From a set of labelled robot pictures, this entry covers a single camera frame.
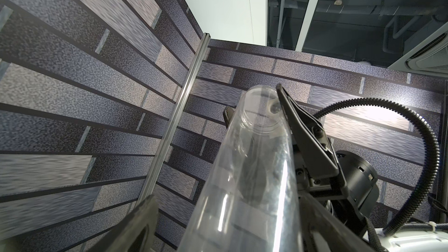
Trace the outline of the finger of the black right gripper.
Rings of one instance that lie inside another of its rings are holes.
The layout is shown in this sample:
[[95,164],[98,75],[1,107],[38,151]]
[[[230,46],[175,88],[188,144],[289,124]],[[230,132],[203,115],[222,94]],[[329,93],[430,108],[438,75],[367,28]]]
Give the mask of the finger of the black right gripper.
[[223,111],[223,117],[226,128],[229,128],[230,123],[232,122],[233,116],[235,114],[235,110],[233,107],[226,106]]

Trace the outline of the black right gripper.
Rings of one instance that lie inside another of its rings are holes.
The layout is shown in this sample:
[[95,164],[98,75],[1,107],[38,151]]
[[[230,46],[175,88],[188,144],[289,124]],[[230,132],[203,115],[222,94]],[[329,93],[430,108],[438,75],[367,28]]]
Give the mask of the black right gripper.
[[281,84],[276,92],[292,132],[297,190],[309,193],[357,236],[367,231],[368,161],[335,153],[323,125],[301,108]]

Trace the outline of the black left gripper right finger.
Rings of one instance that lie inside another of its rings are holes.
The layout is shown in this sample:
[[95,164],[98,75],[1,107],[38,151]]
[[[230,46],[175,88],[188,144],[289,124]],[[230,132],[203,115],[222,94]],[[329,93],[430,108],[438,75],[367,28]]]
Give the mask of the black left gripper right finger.
[[332,216],[315,198],[299,196],[305,252],[371,252],[370,246]]

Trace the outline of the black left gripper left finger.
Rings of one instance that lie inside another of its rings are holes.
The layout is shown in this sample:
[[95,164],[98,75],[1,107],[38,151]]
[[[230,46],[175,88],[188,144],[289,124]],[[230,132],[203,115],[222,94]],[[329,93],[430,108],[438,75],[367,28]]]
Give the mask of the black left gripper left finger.
[[150,252],[158,222],[159,207],[150,195],[109,233],[91,247],[91,252]]

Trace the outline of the clear glass jar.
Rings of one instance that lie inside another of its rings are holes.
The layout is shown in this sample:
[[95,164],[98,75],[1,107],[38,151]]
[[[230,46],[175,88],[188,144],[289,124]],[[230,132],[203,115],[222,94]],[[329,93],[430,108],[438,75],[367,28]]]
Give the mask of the clear glass jar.
[[276,91],[255,86],[237,105],[178,250],[302,249],[291,131]]

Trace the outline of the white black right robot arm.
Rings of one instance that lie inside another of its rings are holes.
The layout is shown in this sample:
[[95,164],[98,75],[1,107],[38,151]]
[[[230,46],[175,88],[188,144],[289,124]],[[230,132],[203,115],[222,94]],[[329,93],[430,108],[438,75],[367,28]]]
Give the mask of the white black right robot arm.
[[299,107],[278,85],[276,89],[258,87],[255,97],[246,97],[247,105],[224,109],[225,124],[238,119],[243,135],[249,136],[247,170],[240,192],[244,199],[259,203],[270,185],[268,151],[280,151],[280,136],[290,138],[289,149],[296,166],[297,190],[310,193],[353,232],[372,232],[369,220],[375,198],[379,196],[378,175],[373,166],[349,151],[335,151],[320,119],[338,110],[358,107],[381,107],[403,116],[420,133],[425,160],[420,178],[399,213],[384,228],[387,234],[418,230],[408,221],[427,198],[439,166],[439,146],[427,121],[417,112],[378,98],[343,100],[315,114]]

